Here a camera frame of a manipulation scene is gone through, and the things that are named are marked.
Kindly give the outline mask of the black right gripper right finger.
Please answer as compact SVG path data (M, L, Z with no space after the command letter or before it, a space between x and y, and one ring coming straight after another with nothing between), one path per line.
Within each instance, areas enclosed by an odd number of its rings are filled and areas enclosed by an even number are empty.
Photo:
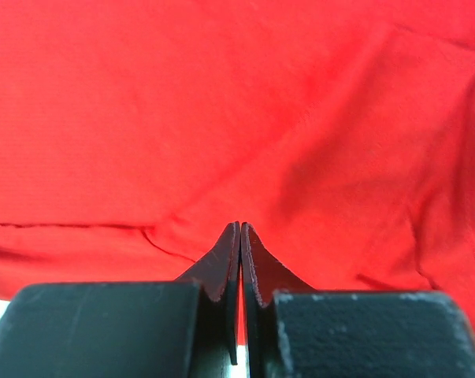
M240 236L251 377L475 377L475 335L438 291L318 291Z

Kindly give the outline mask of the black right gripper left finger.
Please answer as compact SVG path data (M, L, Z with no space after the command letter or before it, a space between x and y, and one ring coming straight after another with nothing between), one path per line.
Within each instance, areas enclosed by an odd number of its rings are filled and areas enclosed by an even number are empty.
M0 320L0 378L229 376L239 245L232 222L173 281L24 288Z

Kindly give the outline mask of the red t-shirt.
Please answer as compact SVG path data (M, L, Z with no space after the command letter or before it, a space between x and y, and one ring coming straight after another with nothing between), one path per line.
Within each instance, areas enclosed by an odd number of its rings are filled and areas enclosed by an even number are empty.
M237 220L475 331L475 1L0 1L0 299L173 279Z

